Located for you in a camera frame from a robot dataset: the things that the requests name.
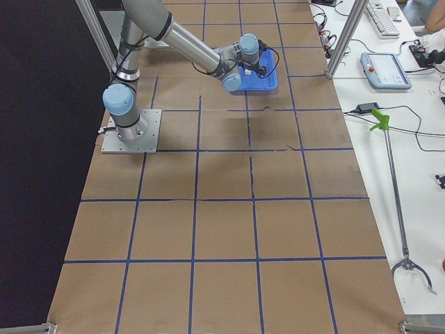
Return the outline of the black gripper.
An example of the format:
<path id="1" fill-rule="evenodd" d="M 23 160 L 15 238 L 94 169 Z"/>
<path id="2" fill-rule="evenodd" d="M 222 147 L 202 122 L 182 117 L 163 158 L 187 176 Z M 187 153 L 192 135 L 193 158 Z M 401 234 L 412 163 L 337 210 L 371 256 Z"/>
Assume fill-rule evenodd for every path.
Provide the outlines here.
<path id="1" fill-rule="evenodd" d="M 255 63 L 248 63 L 248 66 L 258 77 L 267 77 L 268 69 L 265 65 L 260 63 L 260 60 Z"/>

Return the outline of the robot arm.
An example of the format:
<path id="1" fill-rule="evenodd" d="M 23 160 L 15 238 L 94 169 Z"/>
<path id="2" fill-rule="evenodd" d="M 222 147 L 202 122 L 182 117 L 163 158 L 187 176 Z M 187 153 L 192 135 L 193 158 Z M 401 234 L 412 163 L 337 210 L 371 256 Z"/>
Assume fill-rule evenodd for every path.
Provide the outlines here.
<path id="1" fill-rule="evenodd" d="M 106 110 L 115 123 L 118 143 L 137 143 L 149 134 L 149 123 L 136 106 L 136 87 L 140 77 L 138 56 L 145 40 L 162 41 L 178 51 L 198 72 L 221 80 L 228 92 L 242 84 L 239 68 L 253 71 L 264 78 L 268 70 L 260 65 L 267 50 L 256 35 L 246 33 L 236 42 L 210 48 L 193 33 L 176 22 L 161 1 L 123 1 L 124 22 L 115 65 L 109 86 L 102 95 Z"/>

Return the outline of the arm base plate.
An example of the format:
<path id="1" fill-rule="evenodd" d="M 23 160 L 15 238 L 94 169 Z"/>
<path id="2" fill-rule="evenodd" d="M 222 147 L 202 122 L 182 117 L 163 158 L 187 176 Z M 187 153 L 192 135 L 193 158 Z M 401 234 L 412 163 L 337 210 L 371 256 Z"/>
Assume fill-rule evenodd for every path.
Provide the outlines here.
<path id="1" fill-rule="evenodd" d="M 118 127 L 109 117 L 101 152 L 104 154 L 155 154 L 159 143 L 161 109 L 139 109 L 140 117 L 132 127 Z"/>

